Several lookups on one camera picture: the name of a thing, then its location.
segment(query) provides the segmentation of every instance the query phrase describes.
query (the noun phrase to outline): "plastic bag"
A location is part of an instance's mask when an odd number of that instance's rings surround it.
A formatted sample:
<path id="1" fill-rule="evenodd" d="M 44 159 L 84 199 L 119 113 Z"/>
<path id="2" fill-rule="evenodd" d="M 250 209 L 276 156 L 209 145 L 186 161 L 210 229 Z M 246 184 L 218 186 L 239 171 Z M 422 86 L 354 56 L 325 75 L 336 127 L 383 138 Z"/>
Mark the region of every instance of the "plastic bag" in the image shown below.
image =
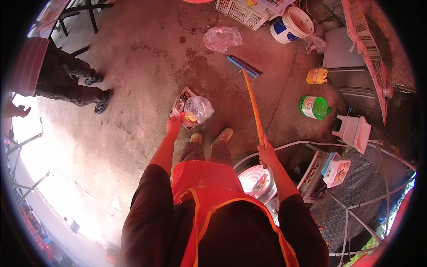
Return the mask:
<path id="1" fill-rule="evenodd" d="M 304 42 L 307 54 L 310 54 L 313 50 L 316 50 L 318 54 L 324 54 L 326 52 L 326 42 L 323 40 L 324 33 L 317 23 L 313 24 L 317 26 L 316 32 L 308 37 L 302 38 L 302 41 Z"/>
<path id="2" fill-rule="evenodd" d="M 211 103 L 204 97 L 190 97 L 185 102 L 184 112 L 186 119 L 190 119 L 193 123 L 204 122 L 214 113 Z"/>
<path id="3" fill-rule="evenodd" d="M 203 43 L 212 51 L 223 54 L 232 46 L 242 45 L 242 36 L 237 27 L 214 27 L 210 28 L 203 36 Z"/>

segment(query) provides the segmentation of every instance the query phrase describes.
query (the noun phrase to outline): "black sneaker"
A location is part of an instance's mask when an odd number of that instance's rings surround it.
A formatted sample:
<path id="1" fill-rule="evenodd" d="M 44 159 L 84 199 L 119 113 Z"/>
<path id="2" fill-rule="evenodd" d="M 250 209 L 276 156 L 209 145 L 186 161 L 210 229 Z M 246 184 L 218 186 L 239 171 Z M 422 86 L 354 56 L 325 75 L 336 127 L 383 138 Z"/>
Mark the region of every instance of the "black sneaker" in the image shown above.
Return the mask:
<path id="1" fill-rule="evenodd" d="M 99 115 L 107 109 L 108 102 L 110 101 L 112 96 L 113 96 L 113 90 L 108 89 L 104 91 L 105 100 L 95 106 L 95 114 Z"/>
<path id="2" fill-rule="evenodd" d="M 86 84 L 87 86 L 90 86 L 90 85 L 92 85 L 92 84 L 94 84 L 94 83 L 100 83 L 100 82 L 102 82 L 103 80 L 104 80 L 104 77 L 102 77 L 101 75 L 97 74 L 97 75 L 95 76 L 95 78 L 93 78 L 93 79 L 90 79 L 90 80 L 85 79 L 85 84 Z"/>

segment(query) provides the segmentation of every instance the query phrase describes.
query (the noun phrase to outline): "wooden handle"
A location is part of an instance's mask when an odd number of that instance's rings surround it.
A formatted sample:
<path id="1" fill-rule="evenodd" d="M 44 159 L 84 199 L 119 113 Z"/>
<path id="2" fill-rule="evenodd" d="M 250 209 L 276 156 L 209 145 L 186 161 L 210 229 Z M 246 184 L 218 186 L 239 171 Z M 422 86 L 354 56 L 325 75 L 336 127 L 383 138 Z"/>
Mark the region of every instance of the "wooden handle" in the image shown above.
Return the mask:
<path id="1" fill-rule="evenodd" d="M 260 146 L 265 147 L 264 133 L 263 133 L 263 127 L 261 125 L 260 113 L 258 112 L 258 107 L 257 107 L 257 103 L 255 102 L 254 92 L 252 91 L 251 83 L 249 82 L 248 73 L 246 72 L 245 69 L 243 69 L 243 75 L 245 76 L 246 86 L 248 87 L 249 97 L 251 98 L 252 109 L 254 110 L 255 123 L 257 125 L 257 132 L 258 132 L 258 140 L 260 142 Z M 263 168 L 266 169 L 267 164 L 263 163 Z"/>

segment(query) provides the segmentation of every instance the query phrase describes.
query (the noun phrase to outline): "patterned pants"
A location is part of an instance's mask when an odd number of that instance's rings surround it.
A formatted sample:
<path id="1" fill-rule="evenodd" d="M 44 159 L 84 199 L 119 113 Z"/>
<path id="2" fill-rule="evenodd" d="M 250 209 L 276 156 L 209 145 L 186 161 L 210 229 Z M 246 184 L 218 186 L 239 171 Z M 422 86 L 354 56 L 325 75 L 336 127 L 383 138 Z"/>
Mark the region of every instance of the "patterned pants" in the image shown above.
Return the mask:
<path id="1" fill-rule="evenodd" d="M 179 162 L 190 160 L 205 160 L 205 153 L 201 144 L 188 142 L 182 150 Z M 231 154 L 228 150 L 227 144 L 224 141 L 219 141 L 212 147 L 211 162 L 218 164 L 225 164 L 233 167 Z"/>

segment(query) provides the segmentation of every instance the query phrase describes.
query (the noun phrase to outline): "shoe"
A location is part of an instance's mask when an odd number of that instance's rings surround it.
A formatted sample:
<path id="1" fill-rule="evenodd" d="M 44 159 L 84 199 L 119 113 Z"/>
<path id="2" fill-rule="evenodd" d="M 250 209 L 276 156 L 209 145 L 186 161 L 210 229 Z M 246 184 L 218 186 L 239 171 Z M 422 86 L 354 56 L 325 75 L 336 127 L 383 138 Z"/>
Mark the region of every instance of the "shoe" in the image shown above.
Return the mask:
<path id="1" fill-rule="evenodd" d="M 105 100 L 98 105 L 95 106 L 95 114 L 101 114 L 103 113 L 108 106 L 108 102 L 110 101 L 111 97 L 113 96 L 113 90 L 108 89 L 104 91 Z"/>
<path id="2" fill-rule="evenodd" d="M 90 85 L 95 84 L 95 83 L 101 83 L 103 80 L 104 80 L 104 77 L 102 77 L 101 75 L 97 74 L 95 76 L 95 78 L 93 78 L 93 79 L 90 79 L 90 80 L 85 79 L 85 84 L 87 86 L 90 86 Z"/>
<path id="3" fill-rule="evenodd" d="M 190 142 L 202 144 L 203 138 L 200 132 L 195 132 L 191 135 Z"/>
<path id="4" fill-rule="evenodd" d="M 211 143 L 211 147 L 213 147 L 214 144 L 218 143 L 219 141 L 223 141 L 227 143 L 232 136 L 233 136 L 233 129 L 230 127 L 225 128 L 222 131 L 222 133 Z"/>

